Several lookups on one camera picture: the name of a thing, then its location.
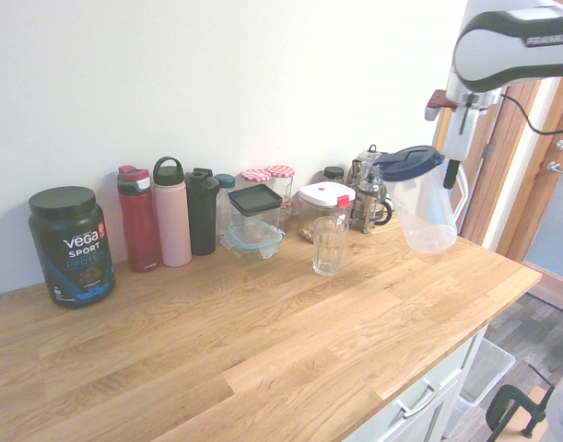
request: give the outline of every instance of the drawer handle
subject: drawer handle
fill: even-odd
[[[440,385],[437,385],[437,387],[433,387],[432,385],[430,385],[429,382],[427,382],[427,386],[428,389],[431,391],[431,393],[428,395],[428,397],[425,400],[419,403],[415,409],[410,410],[403,403],[397,401],[398,405],[400,405],[402,411],[404,412],[404,419],[410,419],[411,417],[419,414],[437,398],[437,395],[439,395],[439,391],[440,391]]]

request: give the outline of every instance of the door handle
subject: door handle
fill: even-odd
[[[398,405],[400,405],[400,408],[402,408],[402,411],[404,412],[404,416],[403,416],[404,419],[410,419],[411,417],[416,416],[417,414],[422,412],[425,408],[427,408],[437,398],[437,395],[439,394],[439,391],[440,391],[440,385],[433,387],[430,384],[430,382],[428,382],[426,380],[425,380],[425,382],[427,382],[427,387],[428,387],[429,390],[431,390],[431,393],[427,396],[427,398],[425,400],[423,400],[421,403],[419,403],[416,408],[410,410],[403,403],[401,403],[400,401],[397,401]]]
[[[550,172],[561,173],[563,175],[563,170],[559,168],[561,166],[557,161],[550,161],[547,165],[547,170]]]

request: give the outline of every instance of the black cable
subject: black cable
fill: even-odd
[[[536,134],[539,134],[539,135],[559,135],[559,134],[563,134],[563,129],[560,129],[559,131],[552,131],[552,132],[544,132],[544,131],[539,131],[538,129],[535,129],[533,127],[533,125],[531,124],[531,122],[529,121],[529,116],[527,115],[527,112],[525,112],[524,107],[521,105],[521,103],[518,100],[516,100],[513,97],[510,97],[506,94],[500,94],[500,96],[504,97],[505,99],[509,99],[510,101],[512,101],[514,104],[516,104],[518,106],[518,108],[522,112],[522,116],[527,121],[527,124],[529,124],[529,127],[531,128],[531,130],[533,132],[535,132]]]

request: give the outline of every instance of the black lid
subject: black lid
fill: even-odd
[[[52,219],[82,216],[94,209],[96,203],[91,189],[77,186],[56,187],[29,198],[34,215]]]
[[[197,169],[194,169],[185,180],[187,194],[200,198],[216,196],[219,192],[219,181],[210,174],[211,170],[199,172]]]
[[[258,215],[267,210],[281,207],[283,198],[266,184],[257,184],[229,193],[229,201],[244,216]]]
[[[162,167],[162,163],[166,163],[169,160],[174,161],[176,166]],[[185,180],[181,163],[178,159],[173,157],[162,157],[159,159],[154,165],[152,177],[154,178],[154,183],[158,186],[176,186]]]
[[[324,177],[329,180],[336,180],[337,178],[343,178],[345,176],[345,170],[343,168],[336,168],[335,166],[328,166],[324,169]]]
[[[424,175],[443,162],[443,155],[431,145],[416,145],[396,152],[383,154],[374,165],[380,165],[380,178],[384,181],[405,181]]]

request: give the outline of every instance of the glass jar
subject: glass jar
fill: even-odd
[[[338,168],[335,166],[328,166],[327,168],[324,168],[323,176],[325,180],[335,181],[343,184],[343,182],[345,181],[345,170],[343,168]]]
[[[228,231],[231,222],[229,193],[234,190],[236,179],[227,173],[214,177],[219,181],[219,193],[216,200],[216,241],[220,241]]]
[[[271,174],[271,189],[282,198],[281,213],[279,214],[279,228],[287,231],[287,222],[291,217],[293,200],[291,199],[291,187],[295,170],[290,166],[271,166],[267,168]]]
[[[356,193],[334,181],[310,184],[299,189],[299,235],[313,242],[314,221],[337,216],[350,223]]]
[[[271,187],[271,174],[265,169],[246,169],[240,176],[242,177],[242,189],[255,186],[256,184],[264,184]]]

